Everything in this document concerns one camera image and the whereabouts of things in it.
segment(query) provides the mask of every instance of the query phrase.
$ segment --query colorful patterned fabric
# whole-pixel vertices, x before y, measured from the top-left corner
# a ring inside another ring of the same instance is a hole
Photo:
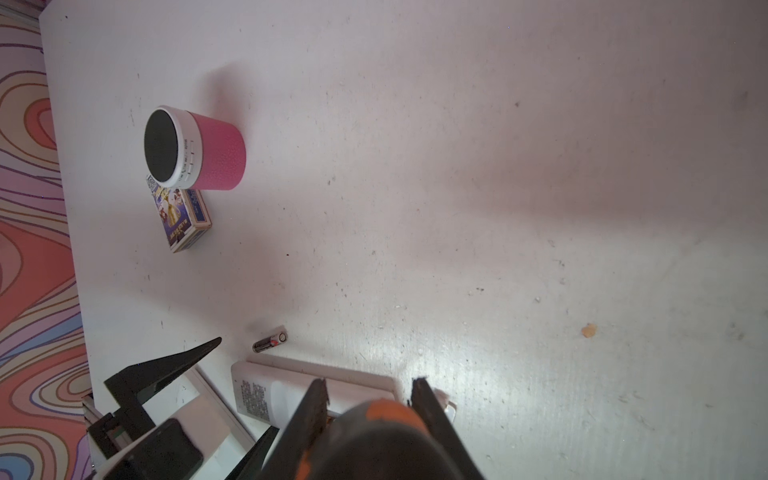
[[[0,480],[90,474],[90,390],[40,34],[0,16]]]

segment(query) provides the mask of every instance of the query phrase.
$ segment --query white table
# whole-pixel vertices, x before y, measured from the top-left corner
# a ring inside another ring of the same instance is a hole
[[[284,324],[270,354],[452,394],[488,478],[765,475],[768,12],[728,5],[55,0],[97,406],[215,336],[232,402],[230,365]],[[158,104],[248,150],[185,253],[144,181]]]

